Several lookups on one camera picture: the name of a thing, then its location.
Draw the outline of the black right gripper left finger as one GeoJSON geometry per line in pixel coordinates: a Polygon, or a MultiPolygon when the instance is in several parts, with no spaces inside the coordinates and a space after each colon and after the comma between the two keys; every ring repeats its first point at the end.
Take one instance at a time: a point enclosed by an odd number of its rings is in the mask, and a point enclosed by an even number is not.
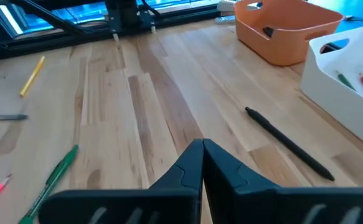
{"type": "Polygon", "coordinates": [[[150,189],[188,188],[202,190],[203,161],[203,140],[194,139],[169,170],[150,186],[150,189]]]}

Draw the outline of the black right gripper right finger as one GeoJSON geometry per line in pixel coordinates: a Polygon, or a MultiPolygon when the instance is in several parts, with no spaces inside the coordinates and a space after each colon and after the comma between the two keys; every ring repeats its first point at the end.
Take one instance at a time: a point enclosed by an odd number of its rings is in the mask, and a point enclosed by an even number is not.
{"type": "Polygon", "coordinates": [[[278,185],[210,139],[203,178],[213,224],[272,224],[278,185]]]}

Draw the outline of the black pen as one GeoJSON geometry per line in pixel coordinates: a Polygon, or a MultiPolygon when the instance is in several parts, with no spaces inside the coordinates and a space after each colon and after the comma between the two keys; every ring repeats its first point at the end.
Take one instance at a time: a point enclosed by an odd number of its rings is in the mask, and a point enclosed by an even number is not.
{"type": "Polygon", "coordinates": [[[306,151],[300,148],[297,144],[295,144],[291,139],[285,136],[281,131],[275,128],[269,120],[267,120],[264,116],[262,116],[256,110],[245,107],[245,111],[253,119],[256,121],[263,129],[269,132],[275,139],[281,142],[286,148],[288,148],[296,157],[301,159],[307,166],[312,168],[318,175],[321,177],[335,181],[335,177],[328,171],[322,164],[320,164],[316,159],[311,157],[306,151]]]}

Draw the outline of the green pen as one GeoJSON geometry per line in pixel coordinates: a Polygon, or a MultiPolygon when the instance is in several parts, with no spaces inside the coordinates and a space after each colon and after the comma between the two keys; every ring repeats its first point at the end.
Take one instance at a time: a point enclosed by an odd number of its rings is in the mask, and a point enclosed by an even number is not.
{"type": "Polygon", "coordinates": [[[62,160],[55,166],[48,179],[45,182],[44,188],[31,205],[28,212],[19,220],[18,224],[33,224],[34,218],[38,210],[43,204],[44,200],[51,194],[57,183],[62,179],[68,168],[72,165],[76,158],[79,146],[76,144],[74,147],[62,158],[62,160]]]}

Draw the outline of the green pencil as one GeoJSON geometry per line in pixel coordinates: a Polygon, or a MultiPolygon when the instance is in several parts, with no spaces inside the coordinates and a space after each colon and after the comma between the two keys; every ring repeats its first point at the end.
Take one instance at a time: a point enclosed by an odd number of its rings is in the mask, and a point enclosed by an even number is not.
{"type": "Polygon", "coordinates": [[[348,88],[356,91],[356,89],[352,86],[352,84],[350,83],[350,81],[340,72],[336,72],[337,73],[337,78],[338,80],[343,83],[345,86],[347,86],[348,88]]]}

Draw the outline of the yellow pencil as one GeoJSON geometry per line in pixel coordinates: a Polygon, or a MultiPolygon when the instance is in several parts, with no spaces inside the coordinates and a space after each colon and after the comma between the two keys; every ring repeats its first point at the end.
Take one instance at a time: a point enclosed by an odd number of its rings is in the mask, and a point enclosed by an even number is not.
{"type": "Polygon", "coordinates": [[[26,81],[25,85],[22,87],[22,89],[19,92],[19,96],[21,98],[25,97],[28,89],[30,88],[30,86],[32,85],[33,81],[35,80],[37,74],[40,72],[43,64],[45,62],[45,56],[42,56],[40,58],[40,60],[38,61],[37,65],[35,66],[35,69],[33,70],[33,72],[31,73],[30,77],[28,78],[28,80],[26,81]]]}

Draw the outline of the white plastic bin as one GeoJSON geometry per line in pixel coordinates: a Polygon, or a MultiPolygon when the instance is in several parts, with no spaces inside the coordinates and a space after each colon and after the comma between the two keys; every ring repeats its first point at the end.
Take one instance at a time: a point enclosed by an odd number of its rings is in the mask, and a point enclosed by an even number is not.
{"type": "Polygon", "coordinates": [[[363,141],[363,27],[309,41],[301,91],[363,141]],[[356,89],[337,78],[342,73],[356,89]]]}

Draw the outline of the coral orange plastic bin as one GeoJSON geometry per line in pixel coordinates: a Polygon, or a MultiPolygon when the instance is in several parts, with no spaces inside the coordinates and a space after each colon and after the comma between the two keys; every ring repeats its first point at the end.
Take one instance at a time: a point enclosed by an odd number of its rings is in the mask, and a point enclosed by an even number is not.
{"type": "Polygon", "coordinates": [[[344,18],[305,0],[241,0],[234,11],[238,39],[277,66],[303,62],[309,41],[333,34],[344,18]]]}

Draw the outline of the small white device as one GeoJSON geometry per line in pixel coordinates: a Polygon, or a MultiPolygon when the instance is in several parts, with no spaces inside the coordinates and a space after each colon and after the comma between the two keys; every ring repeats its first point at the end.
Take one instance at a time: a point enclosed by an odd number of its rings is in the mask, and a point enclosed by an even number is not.
{"type": "Polygon", "coordinates": [[[234,0],[220,0],[217,4],[217,10],[220,17],[215,18],[216,24],[234,24],[235,23],[235,3],[234,0]]]}

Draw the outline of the grey pencil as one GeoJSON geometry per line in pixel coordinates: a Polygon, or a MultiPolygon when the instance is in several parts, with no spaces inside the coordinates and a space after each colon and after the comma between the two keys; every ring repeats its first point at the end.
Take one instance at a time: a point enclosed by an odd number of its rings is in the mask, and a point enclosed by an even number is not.
{"type": "Polygon", "coordinates": [[[28,115],[25,114],[4,114],[0,115],[0,121],[17,121],[17,120],[25,120],[28,118],[28,115]]]}

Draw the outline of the black aluminium table frame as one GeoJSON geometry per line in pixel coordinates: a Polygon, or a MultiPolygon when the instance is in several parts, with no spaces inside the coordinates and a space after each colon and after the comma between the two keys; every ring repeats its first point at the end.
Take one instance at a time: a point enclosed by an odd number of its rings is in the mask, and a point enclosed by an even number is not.
{"type": "MultiPolygon", "coordinates": [[[[110,33],[109,18],[102,25],[83,27],[52,13],[54,9],[76,6],[77,4],[105,3],[105,0],[0,0],[0,2],[15,4],[26,13],[47,21],[58,30],[52,34],[15,39],[0,23],[0,59],[110,39],[116,35],[110,33]]],[[[157,29],[214,19],[220,16],[216,4],[172,12],[158,12],[146,0],[136,0],[136,2],[138,6],[146,6],[149,13],[154,17],[155,28],[157,29]]]]}

